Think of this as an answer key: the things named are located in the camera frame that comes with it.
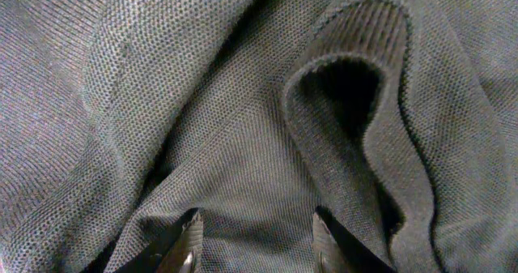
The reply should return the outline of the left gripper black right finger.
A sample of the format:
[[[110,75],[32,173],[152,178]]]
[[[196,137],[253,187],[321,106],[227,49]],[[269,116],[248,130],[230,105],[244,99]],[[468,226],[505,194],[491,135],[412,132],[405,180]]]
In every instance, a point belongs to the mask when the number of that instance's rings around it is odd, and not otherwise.
[[[312,217],[312,250],[315,273],[394,273],[345,229],[332,214],[318,206]]]

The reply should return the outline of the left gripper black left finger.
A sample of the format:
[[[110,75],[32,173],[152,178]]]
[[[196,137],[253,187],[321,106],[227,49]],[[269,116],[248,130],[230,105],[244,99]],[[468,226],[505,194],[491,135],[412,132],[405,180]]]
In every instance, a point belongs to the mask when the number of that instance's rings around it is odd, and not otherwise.
[[[117,273],[198,273],[204,224],[200,211],[184,213]]]

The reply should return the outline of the black t-shirt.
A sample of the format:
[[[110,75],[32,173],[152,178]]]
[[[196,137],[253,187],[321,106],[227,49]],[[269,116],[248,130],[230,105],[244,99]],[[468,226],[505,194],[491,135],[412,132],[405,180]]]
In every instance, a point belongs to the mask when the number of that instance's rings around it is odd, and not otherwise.
[[[395,272],[517,269],[517,0],[1,0],[1,261],[314,272],[318,206]]]

